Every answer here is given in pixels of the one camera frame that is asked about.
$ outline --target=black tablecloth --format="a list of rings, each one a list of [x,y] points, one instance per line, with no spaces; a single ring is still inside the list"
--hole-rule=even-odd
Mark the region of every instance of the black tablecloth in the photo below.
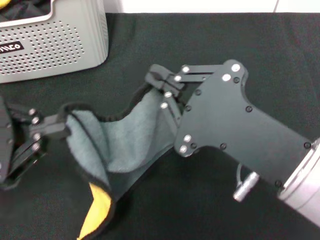
[[[249,71],[249,100],[300,134],[320,136],[320,15],[108,14],[110,50],[93,69],[0,85],[7,102],[55,114],[71,101],[100,115],[120,112],[151,64],[177,72],[183,64],[236,59]],[[0,239],[72,239],[90,207],[89,186],[62,142],[0,193]],[[204,149],[189,158],[170,151],[123,199],[99,239],[318,240],[320,230],[260,182],[243,203],[236,162]]]

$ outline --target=white wall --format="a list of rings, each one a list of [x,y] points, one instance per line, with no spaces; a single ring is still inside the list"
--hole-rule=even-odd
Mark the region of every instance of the white wall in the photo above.
[[[272,13],[277,0],[104,0],[107,13]],[[277,12],[320,13],[320,0],[279,0]]]

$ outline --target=ventilation holes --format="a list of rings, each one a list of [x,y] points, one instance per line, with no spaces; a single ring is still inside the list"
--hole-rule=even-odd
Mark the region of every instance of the ventilation holes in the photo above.
[[[62,21],[0,30],[0,44],[30,43],[30,52],[0,55],[0,74],[21,74],[76,64],[85,54],[78,29]]]

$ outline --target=yellow fabric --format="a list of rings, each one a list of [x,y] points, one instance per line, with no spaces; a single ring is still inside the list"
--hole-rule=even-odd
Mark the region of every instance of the yellow fabric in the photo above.
[[[11,0],[0,0],[0,9],[3,9],[10,3]]]
[[[89,185],[92,191],[93,202],[85,217],[80,236],[77,240],[81,240],[94,232],[108,216],[111,206],[111,198],[105,191],[92,183],[89,183]]]

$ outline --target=gray plastic basket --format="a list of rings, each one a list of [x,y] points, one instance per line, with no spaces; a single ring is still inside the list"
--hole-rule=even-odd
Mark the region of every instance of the gray plastic basket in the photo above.
[[[93,68],[108,42],[103,0],[51,0],[48,15],[0,22],[0,83]]]

